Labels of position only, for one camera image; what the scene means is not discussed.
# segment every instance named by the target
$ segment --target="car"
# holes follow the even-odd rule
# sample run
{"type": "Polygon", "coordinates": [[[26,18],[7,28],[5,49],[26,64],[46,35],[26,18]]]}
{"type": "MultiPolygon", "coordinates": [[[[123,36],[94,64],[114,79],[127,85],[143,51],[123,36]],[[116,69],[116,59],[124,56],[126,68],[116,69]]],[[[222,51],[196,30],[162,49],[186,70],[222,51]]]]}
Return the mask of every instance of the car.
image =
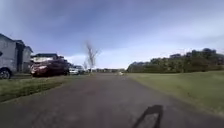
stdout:
{"type": "Polygon", "coordinates": [[[14,60],[3,56],[0,51],[0,79],[10,79],[16,72],[14,60]]]}
{"type": "Polygon", "coordinates": [[[33,77],[67,74],[69,74],[69,67],[67,62],[60,59],[34,63],[31,66],[31,75],[33,77]]]}
{"type": "Polygon", "coordinates": [[[69,73],[71,75],[81,75],[85,73],[85,70],[83,69],[82,66],[79,65],[71,65],[69,67],[69,73]]]}
{"type": "Polygon", "coordinates": [[[122,75],[124,75],[124,73],[123,72],[118,72],[118,75],[122,76],[122,75]]]}

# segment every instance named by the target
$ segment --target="roof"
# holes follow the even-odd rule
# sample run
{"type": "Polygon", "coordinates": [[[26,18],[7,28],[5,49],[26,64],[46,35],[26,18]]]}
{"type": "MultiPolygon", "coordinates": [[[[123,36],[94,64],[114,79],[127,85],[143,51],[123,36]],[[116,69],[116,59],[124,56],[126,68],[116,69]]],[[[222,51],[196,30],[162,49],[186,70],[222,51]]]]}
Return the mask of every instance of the roof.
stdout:
{"type": "Polygon", "coordinates": [[[29,49],[31,52],[33,52],[32,48],[30,46],[26,46],[27,49],[29,49]]]}
{"type": "Polygon", "coordinates": [[[38,53],[32,57],[55,57],[58,56],[56,53],[38,53]]]}
{"type": "Polygon", "coordinates": [[[22,40],[14,40],[16,43],[18,44],[22,44],[22,45],[25,45],[24,42],[22,40]]]}
{"type": "Polygon", "coordinates": [[[12,41],[12,42],[14,42],[14,40],[10,39],[9,37],[7,37],[7,36],[5,36],[5,35],[3,35],[3,34],[1,34],[1,33],[0,33],[0,36],[2,36],[2,37],[4,37],[4,38],[6,38],[6,39],[8,39],[8,40],[10,40],[10,41],[12,41]]]}

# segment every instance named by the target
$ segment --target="blue sky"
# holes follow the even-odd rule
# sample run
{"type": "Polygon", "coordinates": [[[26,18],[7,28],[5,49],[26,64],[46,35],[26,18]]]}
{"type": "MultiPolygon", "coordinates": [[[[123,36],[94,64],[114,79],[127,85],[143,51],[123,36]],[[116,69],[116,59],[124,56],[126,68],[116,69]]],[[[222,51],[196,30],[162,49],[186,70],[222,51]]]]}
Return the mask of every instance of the blue sky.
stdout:
{"type": "Polygon", "coordinates": [[[35,53],[85,60],[84,42],[100,51],[96,67],[127,68],[192,49],[224,53],[223,0],[1,0],[0,33],[35,53]]]}

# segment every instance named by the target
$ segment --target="road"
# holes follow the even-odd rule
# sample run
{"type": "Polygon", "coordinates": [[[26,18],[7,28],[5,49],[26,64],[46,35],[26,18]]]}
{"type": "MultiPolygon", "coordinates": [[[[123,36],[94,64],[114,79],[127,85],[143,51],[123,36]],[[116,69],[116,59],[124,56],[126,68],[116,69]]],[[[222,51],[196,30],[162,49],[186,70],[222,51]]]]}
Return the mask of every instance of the road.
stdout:
{"type": "Polygon", "coordinates": [[[223,128],[224,120],[126,76],[89,76],[0,104],[1,128],[131,128],[148,106],[164,106],[162,128],[223,128]]]}

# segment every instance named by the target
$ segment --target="grass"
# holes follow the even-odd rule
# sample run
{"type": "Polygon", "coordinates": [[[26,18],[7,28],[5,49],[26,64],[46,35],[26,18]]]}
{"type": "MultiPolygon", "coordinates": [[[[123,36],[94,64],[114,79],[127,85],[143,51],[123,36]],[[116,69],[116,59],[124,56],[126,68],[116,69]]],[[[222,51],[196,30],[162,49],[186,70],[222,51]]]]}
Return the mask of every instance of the grass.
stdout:
{"type": "Polygon", "coordinates": [[[143,85],[170,94],[203,110],[224,115],[224,72],[129,74],[143,85]]]}
{"type": "Polygon", "coordinates": [[[74,76],[0,80],[0,102],[48,90],[72,79],[74,76]]]}

